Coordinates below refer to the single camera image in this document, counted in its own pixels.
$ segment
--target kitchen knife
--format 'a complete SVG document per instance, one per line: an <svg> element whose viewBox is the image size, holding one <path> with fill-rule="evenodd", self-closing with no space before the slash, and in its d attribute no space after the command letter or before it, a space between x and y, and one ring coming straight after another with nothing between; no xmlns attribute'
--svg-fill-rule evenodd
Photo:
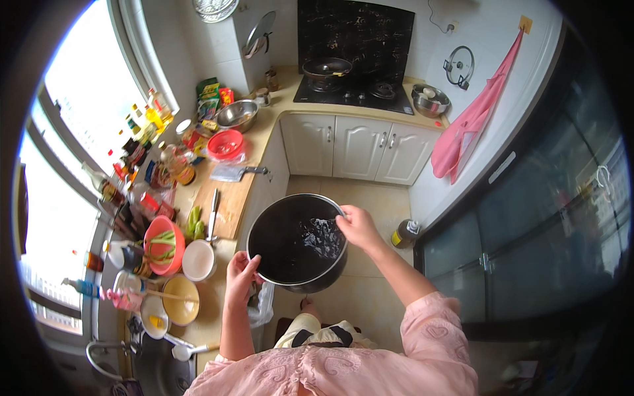
<svg viewBox="0 0 634 396"><path fill-rule="evenodd" d="M214 196L211 198L211 214L209 215L209 225L207 226L207 240L211 241L214 234L214 224L216 223L216 212L218 211L218 201L220 192L214 188Z"/></svg>
<svg viewBox="0 0 634 396"><path fill-rule="evenodd" d="M242 175L244 175L245 172L261 173L266 175L269 170L266 167L237 167L234 165L224 165L219 163L211 171L209 179L236 182L242 180Z"/></svg>

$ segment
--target yellow bowl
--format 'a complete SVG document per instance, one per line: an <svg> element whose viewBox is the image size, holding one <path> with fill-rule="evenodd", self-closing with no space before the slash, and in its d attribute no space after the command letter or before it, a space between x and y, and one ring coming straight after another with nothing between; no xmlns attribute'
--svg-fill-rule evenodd
<svg viewBox="0 0 634 396"><path fill-rule="evenodd" d="M175 294L200 301L196 285L183 275L174 276L163 286L163 293ZM198 316L200 302L176 300L163 297L163 308L169 319L177 326L187 326Z"/></svg>

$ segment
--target cutting board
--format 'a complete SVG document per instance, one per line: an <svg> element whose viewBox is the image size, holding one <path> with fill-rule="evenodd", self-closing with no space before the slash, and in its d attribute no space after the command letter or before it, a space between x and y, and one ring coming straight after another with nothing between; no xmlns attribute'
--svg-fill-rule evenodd
<svg viewBox="0 0 634 396"><path fill-rule="evenodd" d="M214 166L215 164L212 163L210 166L205 167L206 169L203 172L196 175L196 177L203 177L203 181L198 189L193 206L200 206L200 220L203 220L205 225L208 226L211 199L214 196L214 189L217 188L220 192L220 201L216 213L214 235L227 240L235 240L240 226L240 217L247 203L247 196L255 175L253 173L245 173L239 182L212 180L209 179L209 174Z"/></svg>

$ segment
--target faucet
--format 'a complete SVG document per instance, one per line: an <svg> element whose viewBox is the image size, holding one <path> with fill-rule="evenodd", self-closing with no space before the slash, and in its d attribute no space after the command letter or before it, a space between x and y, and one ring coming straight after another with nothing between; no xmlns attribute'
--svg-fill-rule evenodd
<svg viewBox="0 0 634 396"><path fill-rule="evenodd" d="M111 378L115 381L123 381L123 377L120 375L109 373L105 371L93 359L92 352L95 349L100 349L102 353L107 354L108 349L122 349L125 355L128 355L128 352L132 352L135 355L141 354L141 339L143 338L143 333L145 330L143 329L143 325L141 324L141 319L136 316L132 316L130 319L126 321L126 326L130 331L130 342L101 342L98 340L94 340L86 345L86 357L90 364L97 370L99 373L105 375L108 378Z"/></svg>

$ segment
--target black pot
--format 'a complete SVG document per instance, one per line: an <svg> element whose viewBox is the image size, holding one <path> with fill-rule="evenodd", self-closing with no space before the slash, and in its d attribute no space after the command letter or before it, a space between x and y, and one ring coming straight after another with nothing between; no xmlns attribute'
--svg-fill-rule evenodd
<svg viewBox="0 0 634 396"><path fill-rule="evenodd" d="M341 58L315 58L302 65L306 77L329 84L340 84L352 69L353 64Z"/></svg>
<svg viewBox="0 0 634 396"><path fill-rule="evenodd" d="M253 223L247 255L262 256L258 274L295 293L316 293L333 284L346 266L348 241L335 223L344 215L317 194L289 195Z"/></svg>

